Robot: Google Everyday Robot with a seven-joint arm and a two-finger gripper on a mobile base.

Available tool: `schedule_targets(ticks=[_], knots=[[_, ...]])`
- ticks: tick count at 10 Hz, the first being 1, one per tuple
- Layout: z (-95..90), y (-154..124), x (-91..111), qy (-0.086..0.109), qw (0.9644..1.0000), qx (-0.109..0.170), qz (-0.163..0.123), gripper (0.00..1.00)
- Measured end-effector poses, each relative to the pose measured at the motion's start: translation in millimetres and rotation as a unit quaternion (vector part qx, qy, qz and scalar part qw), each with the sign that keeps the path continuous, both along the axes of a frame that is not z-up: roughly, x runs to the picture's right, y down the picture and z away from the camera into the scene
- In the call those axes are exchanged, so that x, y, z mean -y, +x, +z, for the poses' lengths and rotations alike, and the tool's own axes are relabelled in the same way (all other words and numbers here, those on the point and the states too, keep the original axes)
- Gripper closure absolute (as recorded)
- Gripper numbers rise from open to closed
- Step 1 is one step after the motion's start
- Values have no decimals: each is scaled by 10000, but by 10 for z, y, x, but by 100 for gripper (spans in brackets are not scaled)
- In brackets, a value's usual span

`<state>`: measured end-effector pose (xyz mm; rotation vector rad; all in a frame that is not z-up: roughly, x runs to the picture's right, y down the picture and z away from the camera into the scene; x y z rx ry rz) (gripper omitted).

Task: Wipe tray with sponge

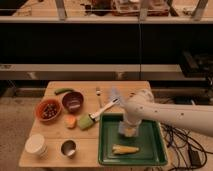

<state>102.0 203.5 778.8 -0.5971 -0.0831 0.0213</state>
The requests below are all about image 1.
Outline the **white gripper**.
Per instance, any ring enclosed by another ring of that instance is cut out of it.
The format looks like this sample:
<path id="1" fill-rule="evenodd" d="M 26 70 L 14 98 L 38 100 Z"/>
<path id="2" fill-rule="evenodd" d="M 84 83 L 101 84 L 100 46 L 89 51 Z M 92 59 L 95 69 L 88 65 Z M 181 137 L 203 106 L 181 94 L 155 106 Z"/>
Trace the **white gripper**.
<path id="1" fill-rule="evenodd" d="M 125 129 L 135 129 L 137 134 L 140 124 L 141 120 L 132 123 L 127 119 L 126 116 L 123 116 L 123 120 L 119 122 L 119 133 L 123 134 Z"/>

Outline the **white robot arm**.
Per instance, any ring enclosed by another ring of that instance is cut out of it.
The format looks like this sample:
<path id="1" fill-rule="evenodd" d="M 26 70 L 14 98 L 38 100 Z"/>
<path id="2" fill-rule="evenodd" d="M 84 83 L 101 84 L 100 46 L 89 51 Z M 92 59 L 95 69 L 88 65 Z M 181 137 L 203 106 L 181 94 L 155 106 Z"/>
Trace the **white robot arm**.
<path id="1" fill-rule="evenodd" d="M 139 135 L 143 120 L 153 120 L 213 137 L 213 107 L 209 105 L 159 104 L 148 89 L 141 89 L 123 106 L 118 131 L 126 137 Z"/>

